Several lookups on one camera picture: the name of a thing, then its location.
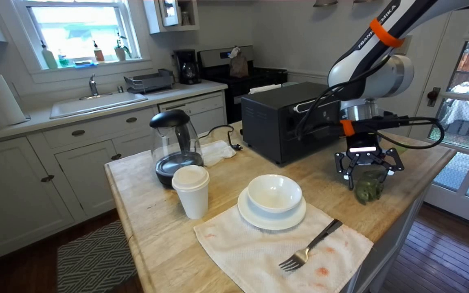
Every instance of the wooden floor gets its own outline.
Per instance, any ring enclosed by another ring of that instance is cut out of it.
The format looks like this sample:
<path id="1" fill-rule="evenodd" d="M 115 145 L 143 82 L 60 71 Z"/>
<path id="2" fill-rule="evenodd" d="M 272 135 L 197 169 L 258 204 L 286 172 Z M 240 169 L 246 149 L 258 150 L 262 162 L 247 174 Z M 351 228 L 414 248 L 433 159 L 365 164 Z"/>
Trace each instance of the wooden floor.
<path id="1" fill-rule="evenodd" d="M 0 258 L 0 293 L 56 293 L 57 248 L 118 219 L 115 211 Z M 113 293 L 142 293 L 137 276 Z M 469 224 L 424 205 L 381 293 L 469 293 Z"/>

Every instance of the orange band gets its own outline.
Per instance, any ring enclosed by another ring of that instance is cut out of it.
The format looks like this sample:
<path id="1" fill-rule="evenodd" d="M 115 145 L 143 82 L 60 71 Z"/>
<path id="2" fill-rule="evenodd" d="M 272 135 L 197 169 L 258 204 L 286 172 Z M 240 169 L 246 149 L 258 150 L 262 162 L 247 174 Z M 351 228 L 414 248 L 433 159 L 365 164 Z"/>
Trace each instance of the orange band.
<path id="1" fill-rule="evenodd" d="M 404 43 L 404 39 L 397 39 L 389 34 L 376 18 L 370 23 L 370 28 L 379 37 L 379 40 L 389 47 L 399 48 Z"/>
<path id="2" fill-rule="evenodd" d="M 340 122 L 343 125 L 343 132 L 345 133 L 345 136 L 353 136 L 356 134 L 354 127 L 352 126 L 352 121 L 340 120 Z"/>

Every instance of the white paper cup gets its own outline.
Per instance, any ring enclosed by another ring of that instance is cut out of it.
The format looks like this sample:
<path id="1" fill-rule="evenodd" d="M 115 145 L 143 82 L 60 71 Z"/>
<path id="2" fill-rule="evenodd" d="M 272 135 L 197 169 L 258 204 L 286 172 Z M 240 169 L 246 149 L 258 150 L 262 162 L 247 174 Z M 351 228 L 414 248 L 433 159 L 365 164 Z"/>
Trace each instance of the white paper cup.
<path id="1" fill-rule="evenodd" d="M 209 173 L 201 166 L 190 165 L 178 169 L 171 185 L 191 219 L 200 219 L 207 213 Z"/>

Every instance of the white bowl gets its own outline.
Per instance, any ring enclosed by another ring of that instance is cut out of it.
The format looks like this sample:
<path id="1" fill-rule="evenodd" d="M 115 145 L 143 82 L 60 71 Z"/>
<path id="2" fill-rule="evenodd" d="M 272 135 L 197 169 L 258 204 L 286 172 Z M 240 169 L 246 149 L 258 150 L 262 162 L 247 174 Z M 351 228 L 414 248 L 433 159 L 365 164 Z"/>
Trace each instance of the white bowl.
<path id="1" fill-rule="evenodd" d="M 291 178 L 267 174 L 249 182 L 248 195 L 253 204 L 270 213 L 283 213 L 298 205 L 303 197 L 300 186 Z"/>

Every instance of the patterned rug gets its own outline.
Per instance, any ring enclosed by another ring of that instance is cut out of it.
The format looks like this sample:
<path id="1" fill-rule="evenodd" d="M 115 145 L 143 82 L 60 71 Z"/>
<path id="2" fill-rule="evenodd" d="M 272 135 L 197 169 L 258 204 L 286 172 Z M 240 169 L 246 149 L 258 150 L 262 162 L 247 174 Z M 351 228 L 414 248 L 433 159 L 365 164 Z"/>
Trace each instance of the patterned rug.
<path id="1" fill-rule="evenodd" d="M 106 293 L 135 274 L 120 221 L 57 250 L 58 293 Z"/>

